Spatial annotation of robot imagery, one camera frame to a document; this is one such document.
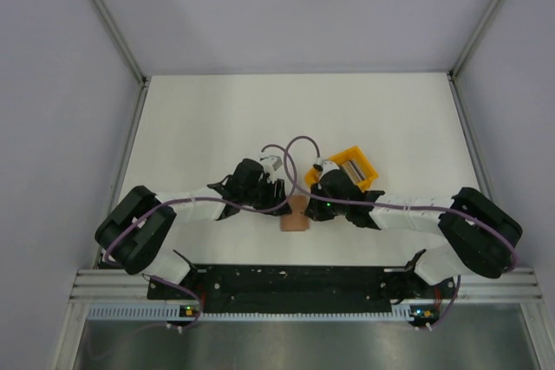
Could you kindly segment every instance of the black joint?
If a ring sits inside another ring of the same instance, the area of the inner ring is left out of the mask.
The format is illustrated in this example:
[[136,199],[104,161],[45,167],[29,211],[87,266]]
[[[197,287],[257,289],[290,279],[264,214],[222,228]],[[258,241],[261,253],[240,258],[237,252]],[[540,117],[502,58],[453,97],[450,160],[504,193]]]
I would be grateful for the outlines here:
[[[453,199],[452,209],[478,218],[516,247],[522,227],[481,192],[462,188]],[[513,261],[510,250],[497,237],[457,214],[441,214],[439,227],[461,261],[478,275],[498,278]]]
[[[96,242],[104,249],[137,218],[152,210],[160,201],[145,186],[135,186],[102,222],[95,233]],[[141,227],[132,230],[112,251],[111,256],[129,274],[144,270],[156,257],[175,219],[171,207],[160,207]]]

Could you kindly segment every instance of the white cable tray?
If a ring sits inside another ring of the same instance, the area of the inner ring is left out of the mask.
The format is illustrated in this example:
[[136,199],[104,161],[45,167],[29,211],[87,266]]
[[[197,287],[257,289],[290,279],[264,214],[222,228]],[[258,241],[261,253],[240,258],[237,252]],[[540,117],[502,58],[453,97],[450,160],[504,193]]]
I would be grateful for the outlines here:
[[[393,305],[391,312],[356,314],[203,314],[202,321],[412,321],[409,305]],[[190,321],[180,316],[180,305],[95,304],[88,311],[91,321]]]

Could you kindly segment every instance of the small wooden block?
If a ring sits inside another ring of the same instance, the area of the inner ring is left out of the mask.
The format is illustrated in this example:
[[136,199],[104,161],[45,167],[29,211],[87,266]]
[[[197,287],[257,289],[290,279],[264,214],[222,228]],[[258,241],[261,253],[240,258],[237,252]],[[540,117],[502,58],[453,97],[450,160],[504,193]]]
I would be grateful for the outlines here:
[[310,228],[309,218],[304,215],[304,210],[309,204],[309,199],[304,195],[294,195],[289,200],[291,214],[281,216],[279,226],[281,231],[305,231]]

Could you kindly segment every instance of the robotic arm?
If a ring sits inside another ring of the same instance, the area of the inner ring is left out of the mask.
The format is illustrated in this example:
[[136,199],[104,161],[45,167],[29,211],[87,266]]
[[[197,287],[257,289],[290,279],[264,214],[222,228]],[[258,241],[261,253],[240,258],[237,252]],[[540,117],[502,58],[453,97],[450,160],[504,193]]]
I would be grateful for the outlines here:
[[[312,198],[305,214],[314,221],[344,215],[357,227],[414,230],[444,237],[443,245],[417,253],[406,266],[407,271],[414,271],[428,285],[472,273],[498,278],[511,266],[511,253],[498,238],[465,218],[441,209],[462,211],[481,220],[515,247],[522,229],[479,191],[462,188],[451,198],[400,198],[383,191],[361,191],[334,162],[324,161],[316,168],[321,175],[320,181],[310,189],[312,194],[377,206],[333,204]],[[395,206],[406,209],[394,209]]]
[[[109,254],[130,275],[145,273],[180,283],[194,266],[176,251],[161,249],[173,222],[220,221],[237,214],[243,206],[273,216],[291,213],[284,202],[284,181],[276,178],[276,170],[281,165],[281,158],[275,155],[264,156],[260,161],[243,159],[223,181],[191,192],[155,194],[145,186],[137,186],[101,224],[95,240],[108,250],[136,219],[152,211]],[[493,227],[512,247],[516,246],[522,235],[520,226],[472,188],[462,188],[451,198],[398,198],[384,191],[361,191],[334,162],[327,160],[316,168],[320,171],[320,180],[311,187],[311,194],[332,198],[335,202],[311,198],[305,214],[313,221],[345,216],[357,227],[384,231],[408,229],[445,238],[442,246],[416,253],[405,266],[407,275],[416,275],[427,285],[472,273],[497,278],[512,263],[511,252],[498,238],[473,222],[441,209],[463,211]],[[165,205],[175,199],[183,203]]]

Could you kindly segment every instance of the metal frame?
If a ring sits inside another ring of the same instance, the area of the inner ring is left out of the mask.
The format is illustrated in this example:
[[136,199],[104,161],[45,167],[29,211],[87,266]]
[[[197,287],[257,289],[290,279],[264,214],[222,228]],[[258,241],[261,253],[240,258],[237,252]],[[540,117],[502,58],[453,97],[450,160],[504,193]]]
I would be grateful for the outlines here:
[[[77,272],[69,304],[89,303],[178,303],[194,301],[149,301],[149,282],[142,276],[130,276],[124,270],[84,269]],[[532,268],[517,268],[500,279],[463,276],[457,303],[541,303],[542,295]],[[405,300],[418,305],[433,303],[433,299]]]
[[131,71],[131,74],[133,74],[135,80],[137,80],[139,84],[145,83],[147,78],[141,71],[138,62],[135,60],[131,49],[127,45],[123,34],[118,28],[118,25],[115,23],[115,20],[104,3],[104,0],[90,0],[90,2],[96,11],[96,14],[100,18],[102,25],[104,25],[106,33],[114,42],[114,46],[117,48],[123,61],[127,64],[127,67],[129,68],[129,71]]
[[[456,87],[456,79],[486,33],[503,1],[492,0],[489,3],[483,17],[461,51],[454,68],[447,75],[480,189],[489,198],[493,197],[492,187],[486,173],[486,167],[481,160],[480,148],[475,133],[468,121],[465,103]],[[119,169],[114,179],[114,187],[105,210],[105,212],[109,212],[117,203],[121,191],[121,185],[125,177],[133,149],[134,138],[147,96],[148,82],[104,1],[90,0],[90,2],[101,19],[108,36],[114,42],[122,59],[140,86],[134,116],[131,120],[125,146],[121,152]],[[133,305],[144,305],[147,303],[152,305],[154,302],[147,299],[147,286],[148,282],[141,276],[129,276],[121,270],[79,270],[69,298],[62,331],[56,346],[55,358],[50,368],[56,370],[73,368],[90,305],[101,302]],[[416,304],[419,302],[429,303],[430,301],[408,300],[406,302]],[[187,304],[184,301],[162,302],[162,304],[174,303],[180,305]],[[533,269],[518,268],[513,273],[502,276],[497,281],[490,281],[480,276],[463,276],[457,303],[520,304],[523,319],[526,322],[541,368],[543,370],[555,370],[555,330],[543,303]]]
[[487,29],[493,22],[493,19],[497,16],[497,12],[499,11],[500,6],[501,4],[503,4],[503,2],[505,2],[505,0],[491,0],[490,3],[487,5],[482,18],[478,22],[478,25],[476,25],[476,28],[474,28],[473,33],[470,35],[467,43],[460,52],[460,55],[457,58],[453,69],[449,72],[449,74],[453,76],[454,79],[456,79],[460,75],[460,72],[467,64],[473,52],[476,50],[476,47],[480,43],[480,40],[487,32]]

